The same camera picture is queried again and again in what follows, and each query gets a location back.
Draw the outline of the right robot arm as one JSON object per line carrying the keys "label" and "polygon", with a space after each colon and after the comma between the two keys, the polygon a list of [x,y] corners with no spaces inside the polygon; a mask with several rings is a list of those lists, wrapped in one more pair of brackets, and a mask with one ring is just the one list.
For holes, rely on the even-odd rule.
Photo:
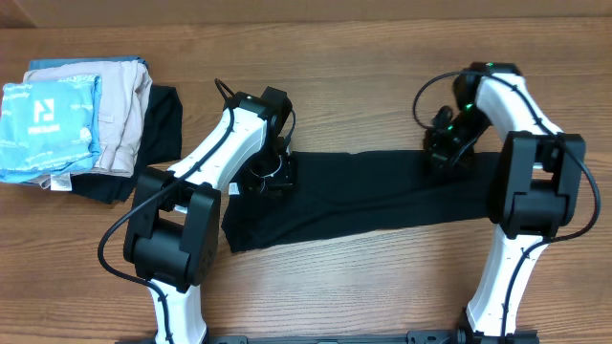
{"label": "right robot arm", "polygon": [[451,77],[460,112],[444,106],[426,126],[430,168],[468,166],[490,127],[503,142],[487,196],[492,247],[454,340],[537,343],[517,330],[516,315],[537,260],[574,216],[586,144],[546,117],[514,64],[473,62]]}

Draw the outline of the black t-shirt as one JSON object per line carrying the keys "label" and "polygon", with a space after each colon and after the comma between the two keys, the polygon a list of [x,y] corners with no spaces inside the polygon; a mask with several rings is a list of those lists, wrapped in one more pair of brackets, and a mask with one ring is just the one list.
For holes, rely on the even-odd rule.
{"label": "black t-shirt", "polygon": [[484,218],[498,158],[478,153],[468,168],[434,172],[415,150],[294,152],[294,189],[231,193],[221,228],[241,252]]}

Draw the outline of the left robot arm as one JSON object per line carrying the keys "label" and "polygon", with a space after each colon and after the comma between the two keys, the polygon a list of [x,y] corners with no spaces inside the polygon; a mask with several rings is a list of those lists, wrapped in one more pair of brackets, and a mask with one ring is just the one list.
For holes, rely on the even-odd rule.
{"label": "left robot arm", "polygon": [[200,286],[218,248],[221,195],[282,197],[295,185],[291,137],[295,117],[286,92],[259,97],[224,92],[219,123],[185,158],[166,170],[149,167],[135,189],[123,255],[147,285],[158,330],[154,343],[205,343]]}

